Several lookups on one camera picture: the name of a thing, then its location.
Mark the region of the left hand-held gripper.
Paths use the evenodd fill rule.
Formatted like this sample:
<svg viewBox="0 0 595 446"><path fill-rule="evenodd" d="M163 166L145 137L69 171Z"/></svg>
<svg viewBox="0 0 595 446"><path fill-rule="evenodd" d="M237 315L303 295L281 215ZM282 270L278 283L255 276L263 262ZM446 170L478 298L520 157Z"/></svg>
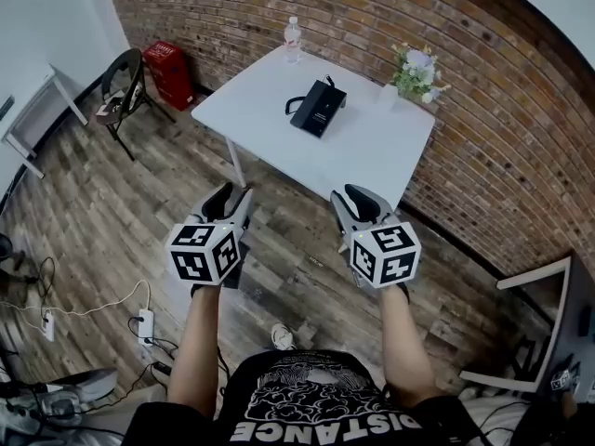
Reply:
<svg viewBox="0 0 595 446"><path fill-rule="evenodd" d="M246 188L233 217L225 217L225 206L233 185L225 182L197 202L184 222L176 224L165 243L167 271L192 290L206 286L237 289L248 248L242 238L249 226L254 190Z"/></svg>

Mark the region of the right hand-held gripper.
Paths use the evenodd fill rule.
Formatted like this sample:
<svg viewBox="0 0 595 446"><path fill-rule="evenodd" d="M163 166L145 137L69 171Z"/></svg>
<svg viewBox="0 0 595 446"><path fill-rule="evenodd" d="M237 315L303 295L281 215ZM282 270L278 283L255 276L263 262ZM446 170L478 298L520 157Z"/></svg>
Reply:
<svg viewBox="0 0 595 446"><path fill-rule="evenodd" d="M422 250L413 226L399 221L390 204L376 193L354 184L346 184L345 192L355 211L336 190L331 191L330 203L349 248L347 263L356 285L370 291L412 280ZM357 229L356 222L382 223Z"/></svg>

